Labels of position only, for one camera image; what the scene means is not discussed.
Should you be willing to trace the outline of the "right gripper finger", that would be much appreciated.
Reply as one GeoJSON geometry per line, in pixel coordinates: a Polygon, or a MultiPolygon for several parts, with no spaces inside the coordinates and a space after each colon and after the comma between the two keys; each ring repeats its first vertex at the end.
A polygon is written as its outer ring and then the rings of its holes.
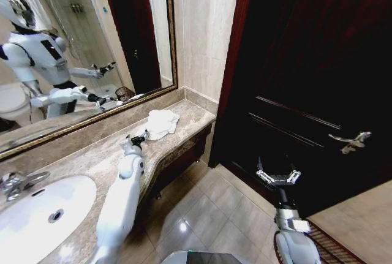
{"type": "Polygon", "coordinates": [[[263,166],[262,166],[262,162],[261,162],[260,157],[258,157],[258,160],[257,160],[256,175],[268,184],[274,183],[274,178],[272,178],[270,175],[268,175],[266,172],[263,171],[263,166]]]}
{"type": "Polygon", "coordinates": [[[296,169],[294,163],[290,164],[291,172],[288,174],[286,182],[289,184],[295,184],[298,178],[301,176],[301,172],[296,169]]]}

